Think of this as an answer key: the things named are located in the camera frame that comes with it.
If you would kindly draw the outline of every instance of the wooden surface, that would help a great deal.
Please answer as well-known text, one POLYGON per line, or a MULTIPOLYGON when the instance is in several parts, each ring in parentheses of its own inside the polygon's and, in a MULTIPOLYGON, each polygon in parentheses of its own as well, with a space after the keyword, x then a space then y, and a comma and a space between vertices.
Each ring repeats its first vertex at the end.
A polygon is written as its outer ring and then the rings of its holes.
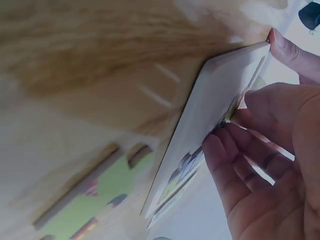
POLYGON ((88 239, 146 239, 139 213, 201 65, 264 41, 292 3, 1 1, 1 239, 39 240, 32 222, 110 143, 156 160, 88 239))

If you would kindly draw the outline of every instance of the black object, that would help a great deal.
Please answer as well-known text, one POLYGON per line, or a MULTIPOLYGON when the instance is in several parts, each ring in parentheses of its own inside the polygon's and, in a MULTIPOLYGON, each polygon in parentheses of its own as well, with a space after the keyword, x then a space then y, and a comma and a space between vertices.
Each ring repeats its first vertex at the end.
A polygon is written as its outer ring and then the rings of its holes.
POLYGON ((310 2, 299 11, 299 18, 308 29, 315 30, 320 25, 320 4, 310 2))

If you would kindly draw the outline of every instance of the green puzzle piece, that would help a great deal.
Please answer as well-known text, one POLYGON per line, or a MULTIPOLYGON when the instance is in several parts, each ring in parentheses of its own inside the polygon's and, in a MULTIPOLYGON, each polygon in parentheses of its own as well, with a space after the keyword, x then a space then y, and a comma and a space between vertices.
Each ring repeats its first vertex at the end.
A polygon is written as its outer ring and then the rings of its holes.
POLYGON ((41 232, 55 236, 55 240, 70 239, 114 198, 132 191, 134 177, 151 162, 153 155, 146 155, 133 169, 129 168, 126 156, 118 159, 98 177, 97 195, 76 196, 41 232))

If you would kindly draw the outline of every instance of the hand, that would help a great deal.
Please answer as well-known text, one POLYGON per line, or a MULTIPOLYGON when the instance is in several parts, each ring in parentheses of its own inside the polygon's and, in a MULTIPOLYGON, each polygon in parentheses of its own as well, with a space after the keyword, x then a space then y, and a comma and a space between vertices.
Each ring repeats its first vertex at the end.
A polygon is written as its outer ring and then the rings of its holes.
POLYGON ((300 84, 320 84, 319 56, 300 49, 276 29, 270 31, 268 39, 272 55, 299 74, 300 84))
POLYGON ((234 240, 320 239, 320 87, 276 83, 203 142, 234 240), (252 130, 295 155, 291 161, 252 130), (253 163, 275 180, 272 186, 253 163))

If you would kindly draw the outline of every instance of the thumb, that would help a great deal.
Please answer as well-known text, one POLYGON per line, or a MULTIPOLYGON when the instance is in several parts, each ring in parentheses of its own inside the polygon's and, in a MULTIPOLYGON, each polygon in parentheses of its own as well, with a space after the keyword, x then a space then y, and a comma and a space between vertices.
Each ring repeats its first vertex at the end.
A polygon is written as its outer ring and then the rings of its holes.
POLYGON ((271 54, 303 76, 303 83, 320 84, 320 56, 302 50, 275 28, 271 29, 268 39, 271 43, 271 54))

